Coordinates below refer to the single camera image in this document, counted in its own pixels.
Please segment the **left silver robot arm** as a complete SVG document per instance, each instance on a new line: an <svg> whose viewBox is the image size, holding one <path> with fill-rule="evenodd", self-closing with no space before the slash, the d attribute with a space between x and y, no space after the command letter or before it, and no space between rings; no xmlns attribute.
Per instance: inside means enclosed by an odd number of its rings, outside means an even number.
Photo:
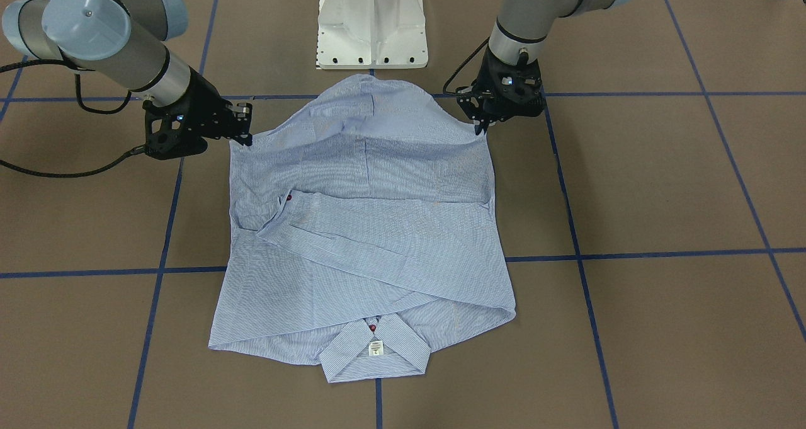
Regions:
<svg viewBox="0 0 806 429"><path fill-rule="evenodd" d="M555 21L604 11L630 0L503 0L489 38L472 51L481 56L471 84L443 93L454 97L475 134L512 117L538 117L546 108L538 57Z"/></svg>

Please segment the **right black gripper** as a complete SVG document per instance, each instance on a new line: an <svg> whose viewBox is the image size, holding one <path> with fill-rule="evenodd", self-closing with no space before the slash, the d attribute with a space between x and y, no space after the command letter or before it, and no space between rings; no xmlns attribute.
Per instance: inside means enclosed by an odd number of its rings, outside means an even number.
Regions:
<svg viewBox="0 0 806 429"><path fill-rule="evenodd" d="M144 101L144 154L167 160L201 154L207 139L229 139L242 146L253 144L244 130L244 105L222 98L198 71L190 71L189 87L173 104L159 107Z"/></svg>

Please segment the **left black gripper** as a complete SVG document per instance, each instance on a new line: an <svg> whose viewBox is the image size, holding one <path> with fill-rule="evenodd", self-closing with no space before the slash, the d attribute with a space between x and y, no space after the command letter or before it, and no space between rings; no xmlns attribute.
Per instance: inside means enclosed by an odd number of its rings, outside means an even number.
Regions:
<svg viewBox="0 0 806 429"><path fill-rule="evenodd" d="M480 51L484 56L472 84L456 88L456 101L474 124L475 135L487 134L489 127L512 117L539 117L546 108L538 61L529 61L525 48L518 50L513 65L498 59L487 45L479 45L456 73L463 70Z"/></svg>

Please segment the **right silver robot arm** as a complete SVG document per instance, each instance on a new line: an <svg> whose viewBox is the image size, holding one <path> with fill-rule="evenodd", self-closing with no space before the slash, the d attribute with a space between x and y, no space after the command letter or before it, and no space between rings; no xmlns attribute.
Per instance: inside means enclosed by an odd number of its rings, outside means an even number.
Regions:
<svg viewBox="0 0 806 429"><path fill-rule="evenodd" d="M183 158L221 138L249 147L251 105L225 100L165 44L188 22L182 0L19 0L2 30L32 62L95 71L142 98L145 142L135 154Z"/></svg>

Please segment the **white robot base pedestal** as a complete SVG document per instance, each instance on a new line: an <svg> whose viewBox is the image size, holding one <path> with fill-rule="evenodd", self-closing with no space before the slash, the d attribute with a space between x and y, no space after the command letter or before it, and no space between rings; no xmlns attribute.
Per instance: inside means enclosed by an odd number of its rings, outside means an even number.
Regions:
<svg viewBox="0 0 806 429"><path fill-rule="evenodd" d="M317 68L421 69L429 62L423 0L319 0Z"/></svg>

